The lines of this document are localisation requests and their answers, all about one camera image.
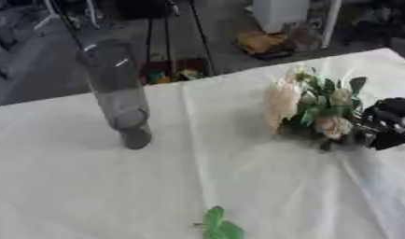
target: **green leaf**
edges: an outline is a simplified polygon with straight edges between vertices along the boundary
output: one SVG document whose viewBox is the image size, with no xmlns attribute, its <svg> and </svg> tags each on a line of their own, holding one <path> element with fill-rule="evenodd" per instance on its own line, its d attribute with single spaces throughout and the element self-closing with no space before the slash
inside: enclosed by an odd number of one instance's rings
<svg viewBox="0 0 405 239">
<path fill-rule="evenodd" d="M 219 228 L 208 229 L 203 234 L 203 239 L 229 239 Z"/>
<path fill-rule="evenodd" d="M 297 115 L 304 114 L 304 111 L 308 108 L 308 104 L 299 101 L 298 107 L 297 107 Z"/>
<path fill-rule="evenodd" d="M 328 94 L 332 94 L 335 92 L 336 86 L 335 86 L 335 82 L 333 82 L 333 80 L 327 78 L 325 80 L 325 92 Z"/>
<path fill-rule="evenodd" d="M 238 225 L 225 220 L 221 223 L 219 229 L 226 236 L 227 239 L 243 239 L 244 230 Z"/>
<path fill-rule="evenodd" d="M 217 205 L 210 208 L 204 215 L 203 223 L 208 227 L 217 227 L 220 225 L 224 216 L 223 207 Z"/>
<path fill-rule="evenodd" d="M 326 108 L 328 104 L 328 100 L 326 96 L 320 95 L 317 97 L 317 107 L 319 108 Z"/>
<path fill-rule="evenodd" d="M 319 77 L 312 77 L 309 81 L 309 85 L 312 88 L 314 94 L 319 95 L 321 94 L 322 87 L 320 86 L 320 78 Z"/>
<path fill-rule="evenodd" d="M 349 83 L 351 84 L 352 94 L 353 95 L 359 94 L 359 92 L 362 90 L 366 82 L 367 82 L 366 77 L 356 77 L 351 79 Z"/>
<path fill-rule="evenodd" d="M 352 98 L 352 108 L 357 109 L 362 106 L 362 101 L 358 98 Z"/>
<path fill-rule="evenodd" d="M 308 108 L 305 112 L 304 115 L 302 115 L 301 118 L 301 124 L 304 124 L 306 126 L 310 126 L 314 123 L 315 116 L 319 112 L 319 108 L 317 107 L 310 107 Z"/>
<path fill-rule="evenodd" d="M 326 108 L 332 108 L 333 103 L 331 102 L 331 94 L 325 95 L 326 99 Z"/>
<path fill-rule="evenodd" d="M 325 108 L 320 111 L 320 115 L 323 116 L 342 116 L 344 113 L 345 107 L 331 107 Z"/>
</svg>

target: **white flower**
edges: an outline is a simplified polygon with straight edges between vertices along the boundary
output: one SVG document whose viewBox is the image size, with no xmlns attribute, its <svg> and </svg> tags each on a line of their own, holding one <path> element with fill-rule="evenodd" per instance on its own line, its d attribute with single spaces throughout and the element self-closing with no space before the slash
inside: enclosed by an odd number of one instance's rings
<svg viewBox="0 0 405 239">
<path fill-rule="evenodd" d="M 337 106 L 350 105 L 352 103 L 351 90 L 345 88 L 336 89 L 331 95 L 331 102 Z"/>
<path fill-rule="evenodd" d="M 352 131 L 352 123 L 339 116 L 321 116 L 315 120 L 315 130 L 328 138 L 339 139 Z"/>
<path fill-rule="evenodd" d="M 299 63 L 294 67 L 291 67 L 287 72 L 286 76 L 284 77 L 284 81 L 286 82 L 294 82 L 296 81 L 297 74 L 306 72 L 307 67 L 304 63 Z"/>
<path fill-rule="evenodd" d="M 267 90 L 265 116 L 273 133 L 283 119 L 291 119 L 297 114 L 300 98 L 300 85 L 294 80 L 288 81 L 288 78 L 280 79 Z"/>
</svg>

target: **white cabinet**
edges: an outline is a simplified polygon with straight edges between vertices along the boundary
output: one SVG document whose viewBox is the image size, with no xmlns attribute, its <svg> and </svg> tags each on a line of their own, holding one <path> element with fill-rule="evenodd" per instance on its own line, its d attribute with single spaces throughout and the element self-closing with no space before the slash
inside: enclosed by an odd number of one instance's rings
<svg viewBox="0 0 405 239">
<path fill-rule="evenodd" d="M 310 0 L 255 0 L 254 16 L 263 31 L 280 32 L 284 23 L 307 20 Z"/>
</svg>

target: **chair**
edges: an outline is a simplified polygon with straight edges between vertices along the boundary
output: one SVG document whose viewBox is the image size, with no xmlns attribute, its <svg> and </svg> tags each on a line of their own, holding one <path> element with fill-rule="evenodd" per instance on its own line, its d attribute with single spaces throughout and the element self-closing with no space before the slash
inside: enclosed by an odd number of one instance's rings
<svg viewBox="0 0 405 239">
<path fill-rule="evenodd" d="M 61 18 L 60 15 L 56 12 L 55 8 L 53 7 L 51 0 L 45 0 L 44 2 L 45 2 L 47 10 L 49 12 L 49 15 L 44 20 L 42 20 L 39 24 L 37 24 L 35 26 L 36 31 L 38 31 L 40 28 L 42 28 L 44 25 L 48 24 L 52 20 Z M 92 23 L 93 27 L 95 27 L 96 29 L 99 29 L 100 26 L 97 22 L 96 6 L 95 6 L 93 0 L 86 0 L 86 3 L 87 3 L 88 11 L 90 13 L 91 23 Z M 65 8 L 68 5 L 68 2 L 59 0 L 59 4 L 62 5 L 63 8 Z M 71 21 L 72 24 L 74 24 L 74 26 L 77 29 L 80 28 L 80 22 L 79 22 L 78 18 L 69 17 L 69 20 Z"/>
</svg>

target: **tripod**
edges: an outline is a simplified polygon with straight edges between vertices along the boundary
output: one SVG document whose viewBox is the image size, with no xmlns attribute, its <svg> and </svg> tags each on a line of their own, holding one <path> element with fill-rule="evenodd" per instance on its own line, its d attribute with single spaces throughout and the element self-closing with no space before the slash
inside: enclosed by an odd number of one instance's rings
<svg viewBox="0 0 405 239">
<path fill-rule="evenodd" d="M 194 0 L 188 0 L 189 7 L 192 12 L 193 19 L 195 20 L 195 23 L 198 28 L 198 32 L 200 35 L 200 39 L 202 41 L 205 54 L 207 55 L 208 63 L 210 65 L 210 69 L 213 75 L 216 75 L 216 67 L 214 65 L 213 57 L 211 54 L 211 50 L 208 47 L 208 42 L 207 42 L 207 37 L 203 31 L 203 26 L 200 21 L 200 16 L 198 15 L 197 8 L 195 7 L 195 1 Z M 166 4 L 170 9 L 175 13 L 175 15 L 179 15 L 179 8 L 175 4 L 174 1 L 172 0 L 166 0 Z M 165 33 L 165 50 L 166 50 L 166 57 L 167 57 L 167 63 L 168 65 L 168 75 L 171 76 L 172 73 L 174 72 L 174 66 L 172 62 L 172 54 L 171 54 L 171 36 L 169 34 L 169 13 L 165 14 L 163 17 L 163 22 L 164 22 L 164 33 Z M 153 32 L 153 21 L 154 19 L 148 19 L 147 20 L 147 63 L 150 63 L 150 54 L 151 54 L 151 42 L 152 42 L 152 32 Z"/>
</svg>

